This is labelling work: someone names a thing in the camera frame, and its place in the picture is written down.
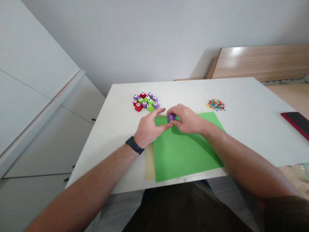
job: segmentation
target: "black watch strap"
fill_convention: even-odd
[[[126,144],[128,144],[138,154],[141,154],[144,150],[134,141],[133,136],[126,141]]]

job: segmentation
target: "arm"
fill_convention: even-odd
[[[134,135],[140,147],[146,147],[173,126],[155,125],[155,116],[163,111],[165,108],[154,110],[141,119]],[[27,231],[84,231],[137,156],[129,145],[120,147],[54,199]]]
[[[181,119],[181,122],[171,122],[181,132],[202,135],[220,157],[226,171],[253,196],[260,199],[301,196],[280,170],[188,107],[178,104],[167,111],[167,115],[170,113]]]

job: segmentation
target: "green paper sheet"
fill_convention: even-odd
[[[214,112],[198,115],[224,130]],[[167,118],[158,116],[154,122],[161,126],[167,123]],[[220,158],[201,135],[181,133],[176,126],[154,141],[154,163],[156,182],[223,167]]]

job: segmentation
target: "white cabinet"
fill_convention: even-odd
[[[0,155],[49,102],[47,97],[0,71]]]
[[[0,69],[52,99],[80,70],[20,0],[0,1]]]
[[[86,76],[83,76],[61,105],[83,119],[94,123],[92,119],[97,119],[104,101],[103,94]]]
[[[5,178],[71,173],[92,126],[60,106]]]
[[[65,188],[66,175],[2,179],[0,231],[25,231],[39,213]]]

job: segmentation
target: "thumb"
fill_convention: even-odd
[[[171,123],[172,123],[173,125],[177,126],[178,129],[179,129],[179,127],[181,126],[181,121],[178,121],[178,120],[173,120],[173,121],[171,121]]]
[[[173,124],[171,123],[167,123],[167,124],[164,124],[162,126],[159,126],[159,129],[162,132],[166,131],[167,129],[170,129],[171,127],[173,126]]]

